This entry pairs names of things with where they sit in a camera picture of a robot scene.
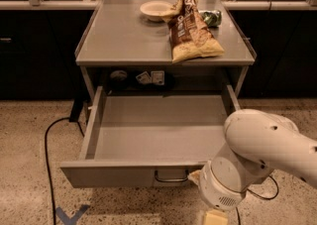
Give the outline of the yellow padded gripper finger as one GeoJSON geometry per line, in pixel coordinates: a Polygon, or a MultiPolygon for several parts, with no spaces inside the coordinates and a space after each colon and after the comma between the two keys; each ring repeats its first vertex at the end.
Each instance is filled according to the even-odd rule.
{"type": "Polygon", "coordinates": [[[200,210],[197,222],[198,225],[228,225],[228,214],[217,209],[200,210]]]}

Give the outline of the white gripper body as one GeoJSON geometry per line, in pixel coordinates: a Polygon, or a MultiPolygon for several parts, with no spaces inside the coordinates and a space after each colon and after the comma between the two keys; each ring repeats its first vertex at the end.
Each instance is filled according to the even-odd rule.
{"type": "Polygon", "coordinates": [[[188,179],[198,186],[202,200],[211,208],[233,210],[246,197],[252,184],[262,183],[273,169],[246,160],[224,145],[202,169],[188,179]]]}

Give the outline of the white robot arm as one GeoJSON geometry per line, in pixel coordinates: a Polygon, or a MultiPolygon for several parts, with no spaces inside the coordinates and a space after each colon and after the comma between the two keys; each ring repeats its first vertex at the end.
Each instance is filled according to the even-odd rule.
{"type": "Polygon", "coordinates": [[[228,225],[228,212],[242,202],[249,186],[276,169],[317,186],[317,141],[302,135],[288,118],[241,109],[228,116],[223,133],[222,148],[189,175],[209,207],[202,225],[228,225]]]}

